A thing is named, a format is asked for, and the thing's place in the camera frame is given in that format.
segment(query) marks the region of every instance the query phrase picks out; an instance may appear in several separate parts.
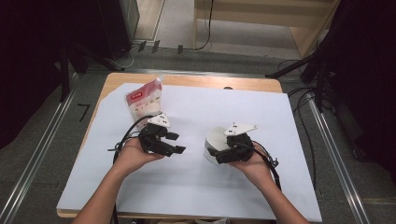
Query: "white paper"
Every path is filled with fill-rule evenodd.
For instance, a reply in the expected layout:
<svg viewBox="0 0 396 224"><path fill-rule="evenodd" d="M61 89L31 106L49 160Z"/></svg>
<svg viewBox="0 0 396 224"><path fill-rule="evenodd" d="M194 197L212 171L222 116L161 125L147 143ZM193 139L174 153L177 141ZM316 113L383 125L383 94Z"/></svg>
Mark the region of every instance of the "white paper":
<svg viewBox="0 0 396 224"><path fill-rule="evenodd" d="M134 123L123 100L141 84L123 84L99 105L85 146L80 151L58 209L80 210L112 165L108 148ZM228 164L204 157L205 136L233 122L257 124L248 135L277 158L283 193L310 221L321 221L288 96L262 91L163 86L163 112L180 137L172 145L187 147L145 165L123 182L119 212L201 217L275 218L260 192Z"/></svg>

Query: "snack package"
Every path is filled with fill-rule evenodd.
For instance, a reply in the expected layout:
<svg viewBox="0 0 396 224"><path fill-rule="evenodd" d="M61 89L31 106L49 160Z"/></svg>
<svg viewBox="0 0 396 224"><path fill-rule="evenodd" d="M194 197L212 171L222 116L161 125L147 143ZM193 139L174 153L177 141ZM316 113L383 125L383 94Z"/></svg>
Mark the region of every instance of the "snack package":
<svg viewBox="0 0 396 224"><path fill-rule="evenodd" d="M161 111L161 92L163 90L163 76L145 84L141 88L131 91L125 95L126 103L131 111L134 121L146 115L156 116ZM147 121L140 122L136 127L140 131L145 127Z"/></svg>

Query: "person's right hand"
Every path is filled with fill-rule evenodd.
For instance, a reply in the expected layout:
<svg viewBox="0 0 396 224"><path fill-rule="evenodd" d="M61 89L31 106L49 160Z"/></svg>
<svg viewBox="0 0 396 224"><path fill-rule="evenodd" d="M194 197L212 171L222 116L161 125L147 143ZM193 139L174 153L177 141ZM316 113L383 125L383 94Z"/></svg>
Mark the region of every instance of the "person's right hand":
<svg viewBox="0 0 396 224"><path fill-rule="evenodd" d="M265 155L265 152L258 144L253 143L253 146ZM229 164L242 171L247 179L257 188L262 187L265 184L274 183L268 166L262 160L262 157L256 152L253 153L252 157L248 161L234 161Z"/></svg>

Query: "person's left hand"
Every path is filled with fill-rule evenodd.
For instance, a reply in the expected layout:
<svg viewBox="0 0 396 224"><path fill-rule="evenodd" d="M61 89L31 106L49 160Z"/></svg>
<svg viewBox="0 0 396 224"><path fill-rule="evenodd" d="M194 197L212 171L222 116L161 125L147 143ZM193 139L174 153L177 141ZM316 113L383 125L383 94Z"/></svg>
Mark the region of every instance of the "person's left hand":
<svg viewBox="0 0 396 224"><path fill-rule="evenodd" d="M120 172L123 177L126 177L146 163L160 160L163 157L156 153L144 152L139 139L133 138L125 144L112 169Z"/></svg>

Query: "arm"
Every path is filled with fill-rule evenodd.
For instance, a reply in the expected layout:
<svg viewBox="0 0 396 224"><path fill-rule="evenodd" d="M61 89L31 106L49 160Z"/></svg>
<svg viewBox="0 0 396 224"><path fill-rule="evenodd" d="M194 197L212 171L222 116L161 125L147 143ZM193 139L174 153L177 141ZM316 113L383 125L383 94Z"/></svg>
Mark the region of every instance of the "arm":
<svg viewBox="0 0 396 224"><path fill-rule="evenodd" d="M255 148L264 154L256 144ZM242 171L247 179L262 193L271 206L278 223L308 223L282 191L277 188L270 170L257 153L254 153L248 161L235 161L230 162L230 164Z"/></svg>
<svg viewBox="0 0 396 224"><path fill-rule="evenodd" d="M161 158L163 156L158 154L145 153L137 138L128 141L114 165L103 178L96 192L84 205L72 223L108 224L123 179L146 163Z"/></svg>

